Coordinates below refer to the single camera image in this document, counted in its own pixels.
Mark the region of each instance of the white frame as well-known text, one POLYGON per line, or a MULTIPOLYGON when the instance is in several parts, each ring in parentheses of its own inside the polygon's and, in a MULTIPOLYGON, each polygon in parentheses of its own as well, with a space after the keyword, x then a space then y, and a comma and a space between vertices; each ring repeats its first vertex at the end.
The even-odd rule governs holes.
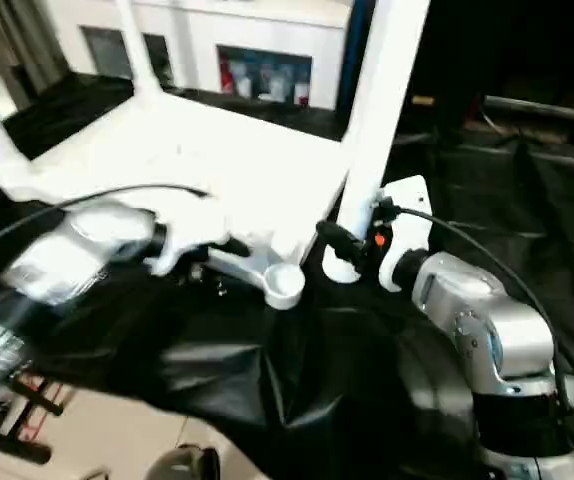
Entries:
MULTIPOLYGON (((139 32, 137 9, 130 0, 116 3, 135 95, 31 163, 0 125, 0 187, 8 196, 56 203, 117 186, 189 183, 222 199, 233 233, 247 222, 248 232, 265 235, 285 260, 298 263, 313 243, 316 222, 329 213, 349 172, 339 222, 364 237, 429 0, 378 3, 342 142, 163 93, 139 32)), ((163 220, 177 220, 179 211, 192 213, 169 192, 119 198, 154 210, 163 220)), ((198 222, 196 228, 209 225, 208 218, 192 220, 198 222)), ((323 268, 338 281, 356 278, 353 268, 333 252, 326 253, 323 268)))

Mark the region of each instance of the black cloth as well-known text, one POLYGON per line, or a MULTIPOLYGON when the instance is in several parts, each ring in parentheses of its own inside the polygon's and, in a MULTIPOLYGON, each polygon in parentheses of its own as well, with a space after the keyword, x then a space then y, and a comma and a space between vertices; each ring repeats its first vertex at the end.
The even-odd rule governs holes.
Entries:
MULTIPOLYGON (((6 127, 35 158, 130 93, 125 82, 72 77, 6 127)), ((327 112, 183 94, 339 138, 327 112)), ((386 181, 414 174, 427 179, 435 214, 518 270, 574 341, 574 149, 467 133, 395 148, 386 181)), ((0 227, 35 208, 0 193, 0 227)), ((0 269, 59 218, 0 242, 0 269)), ((431 244, 505 280, 438 228, 431 244)), ((304 298, 288 312, 236 282, 219 296, 209 285, 117 270, 43 342, 38 368, 201 417, 277 480, 472 478, 472 400, 449 341, 369 275, 333 284, 321 258, 316 244, 303 265, 304 298)))

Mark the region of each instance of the orange button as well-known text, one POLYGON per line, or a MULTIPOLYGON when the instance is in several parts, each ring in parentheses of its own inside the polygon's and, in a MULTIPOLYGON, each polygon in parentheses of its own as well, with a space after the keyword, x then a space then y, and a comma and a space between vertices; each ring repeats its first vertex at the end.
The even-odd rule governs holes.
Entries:
POLYGON ((379 247, 384 247, 385 243, 387 243, 387 239, 382 236, 380 233, 376 234, 376 245, 378 245, 379 247))

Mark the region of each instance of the black object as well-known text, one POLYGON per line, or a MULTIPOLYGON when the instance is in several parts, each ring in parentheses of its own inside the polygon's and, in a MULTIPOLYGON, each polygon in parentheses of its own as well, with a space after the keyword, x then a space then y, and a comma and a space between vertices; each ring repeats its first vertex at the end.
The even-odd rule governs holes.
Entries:
MULTIPOLYGON (((5 421, 8 411, 7 407, 0 407, 0 427, 5 421)), ((7 435, 0 434, 0 452, 37 465, 44 465, 51 458, 51 448, 38 443, 21 441, 17 438, 17 432, 13 431, 13 429, 7 435)))
POLYGON ((392 273, 392 280, 405 294, 411 295, 413 292, 418 272, 429 256, 427 250, 410 250, 402 256, 396 265, 392 273))
POLYGON ((159 458, 145 480, 220 480, 218 452, 181 445, 159 458))
MULTIPOLYGON (((34 158, 130 95, 128 82, 72 77, 6 127, 34 158)), ((185 95, 308 133, 335 131, 325 112, 185 95)), ((397 147, 385 182, 422 174, 436 215, 524 276, 574 342, 574 148, 530 145, 518 155, 520 139, 462 132, 457 140, 397 147)), ((0 193, 0 228, 17 208, 0 193)), ((0 269, 53 226, 43 220, 0 242, 0 269)), ((461 239, 434 229, 431 245, 490 270, 521 298, 461 239)), ((318 242, 290 312, 266 307, 255 290, 232 286, 221 297, 210 286, 178 289, 120 272, 41 345, 37 367, 201 417, 276 480, 472 478, 473 399, 453 345, 403 296, 329 282, 321 259, 318 242), (397 435, 376 441, 383 432, 397 435)))
POLYGON ((42 391, 37 392, 36 390, 32 390, 25 383, 19 380, 14 379, 11 382, 10 388, 14 393, 25 397, 28 400, 29 405, 42 407, 55 417, 60 417, 65 411, 62 405, 57 405, 43 397, 41 394, 42 391))
POLYGON ((362 272, 367 258, 364 241, 358 240, 335 222, 320 221, 316 224, 316 231, 323 242, 334 249, 339 259, 351 263, 357 272, 362 272))
POLYGON ((555 457, 572 451, 553 396, 474 395, 481 444, 515 457, 555 457))

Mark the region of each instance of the window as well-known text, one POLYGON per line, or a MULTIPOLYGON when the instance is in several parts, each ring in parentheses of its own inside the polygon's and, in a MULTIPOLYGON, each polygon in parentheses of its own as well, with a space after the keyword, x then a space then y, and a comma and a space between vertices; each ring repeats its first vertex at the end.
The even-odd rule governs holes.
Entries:
MULTIPOLYGON (((100 75, 132 78, 127 50, 119 30, 87 26, 81 29, 100 75)), ((173 75, 165 38, 161 35, 145 34, 145 42, 158 80, 163 84, 172 83, 173 75)))

